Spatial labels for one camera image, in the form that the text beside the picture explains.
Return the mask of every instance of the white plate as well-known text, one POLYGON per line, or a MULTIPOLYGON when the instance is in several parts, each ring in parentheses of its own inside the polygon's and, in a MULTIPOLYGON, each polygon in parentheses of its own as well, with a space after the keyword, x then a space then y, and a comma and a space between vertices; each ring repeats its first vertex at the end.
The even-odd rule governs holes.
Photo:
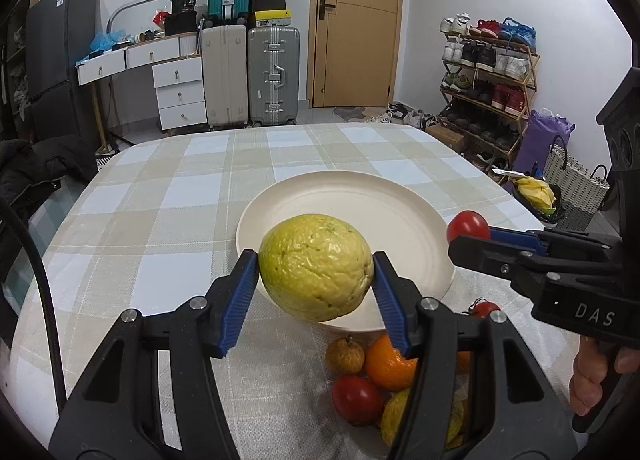
MULTIPOLYGON (((372 252, 384 251, 398 275, 413 280, 424 296, 441 299, 449 289, 455 268, 447 256, 442 217, 410 189, 356 171, 316 171, 265 189, 240 217, 238 256, 243 249, 258 251, 274 225, 305 213, 327 214, 353 225, 372 252)), ((257 290, 271 301, 262 280, 257 290)), ((319 325, 345 332, 385 328, 372 290, 350 314, 319 325)))

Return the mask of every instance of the human hand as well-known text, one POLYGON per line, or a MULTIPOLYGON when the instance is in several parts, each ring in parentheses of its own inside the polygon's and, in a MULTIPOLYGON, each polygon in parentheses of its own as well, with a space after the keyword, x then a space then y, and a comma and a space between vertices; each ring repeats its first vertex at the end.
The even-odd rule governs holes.
MULTIPOLYGON (((640 369, 640 350, 622 348, 616 357, 616 371, 630 374, 640 369)), ((569 383, 569 404, 585 416, 602 398, 601 382, 607 376, 607 358, 592 337, 580 336, 580 350, 574 360, 574 376, 569 383)))

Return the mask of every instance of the white suitcase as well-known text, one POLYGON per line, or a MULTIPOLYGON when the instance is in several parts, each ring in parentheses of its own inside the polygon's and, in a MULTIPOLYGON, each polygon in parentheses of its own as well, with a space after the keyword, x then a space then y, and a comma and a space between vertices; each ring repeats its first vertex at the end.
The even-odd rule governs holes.
POLYGON ((202 31, 202 79, 210 127, 249 120, 245 26, 202 31))

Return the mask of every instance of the cardboard box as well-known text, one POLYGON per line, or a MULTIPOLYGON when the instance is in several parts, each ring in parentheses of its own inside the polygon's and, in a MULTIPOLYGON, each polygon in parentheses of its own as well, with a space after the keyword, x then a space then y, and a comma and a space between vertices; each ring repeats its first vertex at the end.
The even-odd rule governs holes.
POLYGON ((440 125, 426 127, 424 131, 457 153, 465 149, 465 136, 460 133, 440 125))

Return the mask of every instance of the basket handle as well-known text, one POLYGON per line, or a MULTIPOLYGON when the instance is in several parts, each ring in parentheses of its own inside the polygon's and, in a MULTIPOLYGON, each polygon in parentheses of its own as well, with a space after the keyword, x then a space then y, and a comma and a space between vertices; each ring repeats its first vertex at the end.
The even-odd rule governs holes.
POLYGON ((556 141, 560 139, 562 141, 562 148, 564 148, 564 163, 562 163, 562 171, 566 170, 566 165, 569 161, 569 154, 566 151, 566 143, 564 142, 564 139, 562 139, 562 135, 556 135, 554 137, 553 142, 551 142, 551 148, 553 149, 553 147, 556 144, 556 141))
POLYGON ((609 175, 609 171, 607 170, 607 166, 605 166, 604 164, 598 164, 598 166, 596 166, 596 169, 594 169, 593 173, 591 174, 591 179, 593 179, 593 176, 596 174, 596 171, 598 171, 600 168, 604 169, 604 177, 602 180, 607 180, 607 175, 609 175))

